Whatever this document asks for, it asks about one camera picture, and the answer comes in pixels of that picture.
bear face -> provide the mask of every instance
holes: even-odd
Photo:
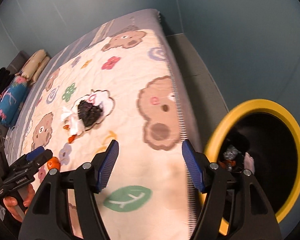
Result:
[[[124,49],[129,49],[137,46],[142,42],[142,38],[146,36],[143,31],[129,31],[125,33],[118,34],[111,38],[109,43],[103,46],[102,51],[107,51],[111,48],[121,47]]]
[[[52,137],[52,120],[53,113],[46,114],[34,129],[32,136],[33,143],[31,150],[38,148],[39,146],[46,146]]]
[[[58,68],[55,72],[53,72],[47,82],[46,91],[49,91],[52,88],[53,81],[58,77],[60,69]]]
[[[168,151],[180,140],[180,129],[169,76],[156,78],[140,90],[137,107],[145,120],[144,142]]]

cartoon bear print blanket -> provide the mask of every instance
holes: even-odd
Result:
[[[187,179],[177,96],[152,30],[106,38],[52,73],[35,107],[23,152],[44,146],[58,157],[61,171],[68,171],[91,161],[116,139],[119,157],[107,187],[96,195],[110,238],[187,239]],[[101,115],[83,122],[78,109],[85,107]],[[47,172],[46,165],[40,168],[35,189]],[[82,236],[71,191],[69,208],[74,233]]]

human hand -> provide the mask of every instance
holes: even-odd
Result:
[[[32,199],[34,197],[34,194],[35,194],[35,191],[34,191],[34,189],[33,189],[33,187],[32,187],[31,184],[28,184],[27,190],[28,190],[28,196],[27,196],[27,198],[23,202],[23,205],[25,207],[30,206],[30,203],[31,203],[31,201],[32,201]],[[14,197],[8,196],[8,197],[5,197],[3,199],[3,203],[6,206],[7,210],[12,214],[12,216],[16,220],[18,220],[19,222],[22,222],[22,218],[20,217],[20,215],[18,214],[18,212],[15,209],[15,206],[18,205],[17,200]]]

mattress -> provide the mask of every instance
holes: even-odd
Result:
[[[83,128],[70,118],[82,100],[101,104],[103,111]],[[66,113],[69,118],[62,122]],[[186,138],[202,150],[159,13],[146,9],[101,25],[55,55],[30,91],[5,146],[12,163],[42,145],[67,171],[117,139],[117,163],[108,186],[96,195],[110,238],[186,239],[196,224],[195,190],[181,154]],[[47,171],[44,166],[35,176],[35,189]],[[74,233],[81,236],[71,192],[69,207]]]

black and white striped trim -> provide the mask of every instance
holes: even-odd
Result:
[[[185,120],[183,118],[181,102],[180,102],[180,98],[179,98],[179,94],[178,94],[177,83],[176,83],[176,80],[174,79],[173,72],[172,72],[172,69],[170,66],[170,62],[167,59],[165,52],[163,52],[163,53],[164,53],[164,58],[165,58],[164,61],[167,65],[169,76],[171,79],[174,101],[175,101],[176,108],[177,108],[179,127],[180,127],[180,139],[181,139],[181,141],[184,141],[185,139],[187,139],[187,132],[186,132]],[[190,176],[190,173],[189,173],[187,167],[186,167],[186,170],[187,170],[188,224],[189,224],[188,238],[190,239],[192,232],[194,231],[194,228],[197,224],[196,201],[195,201],[196,200],[195,195],[197,194],[197,192],[193,186],[192,179],[191,179],[191,176]]]

